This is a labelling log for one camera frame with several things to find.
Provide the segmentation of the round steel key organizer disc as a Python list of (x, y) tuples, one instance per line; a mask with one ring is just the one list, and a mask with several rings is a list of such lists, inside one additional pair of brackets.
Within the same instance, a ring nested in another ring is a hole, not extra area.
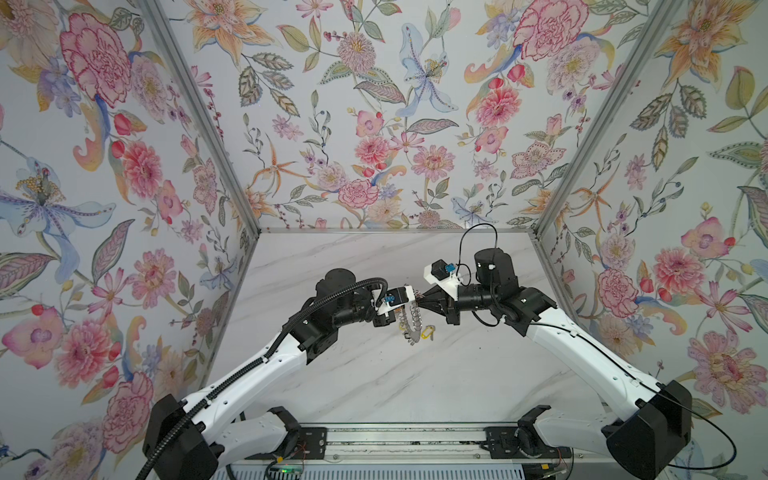
[(406, 285), (405, 293), (407, 302), (398, 306), (394, 314), (403, 337), (411, 346), (414, 346), (421, 339), (422, 316), (416, 300), (417, 292), (412, 286)]

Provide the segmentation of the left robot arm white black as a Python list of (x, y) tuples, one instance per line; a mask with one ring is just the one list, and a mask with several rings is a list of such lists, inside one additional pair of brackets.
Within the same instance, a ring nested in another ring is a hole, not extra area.
[(210, 479), (233, 463), (257, 457), (277, 461), (298, 446), (301, 425), (284, 407), (250, 420), (238, 416), (277, 380), (306, 367), (355, 323), (387, 326), (416, 299), (410, 286), (389, 288), (385, 279), (359, 280), (333, 269), (315, 294), (289, 317), (268, 344), (227, 376), (178, 400), (163, 397), (152, 409), (142, 451), (146, 479)]

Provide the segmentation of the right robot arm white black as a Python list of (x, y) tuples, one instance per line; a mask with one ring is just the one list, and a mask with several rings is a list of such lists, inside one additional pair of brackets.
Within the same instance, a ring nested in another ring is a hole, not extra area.
[(594, 341), (556, 302), (523, 287), (511, 257), (499, 248), (474, 256), (475, 282), (458, 266), (437, 260), (424, 269), (430, 289), (419, 307), (457, 325), (464, 312), (487, 310), (521, 337), (566, 364), (605, 403), (599, 415), (539, 405), (516, 422), (518, 446), (529, 456), (570, 447), (608, 455), (638, 479), (655, 479), (691, 440), (692, 396), (680, 383), (661, 384)]

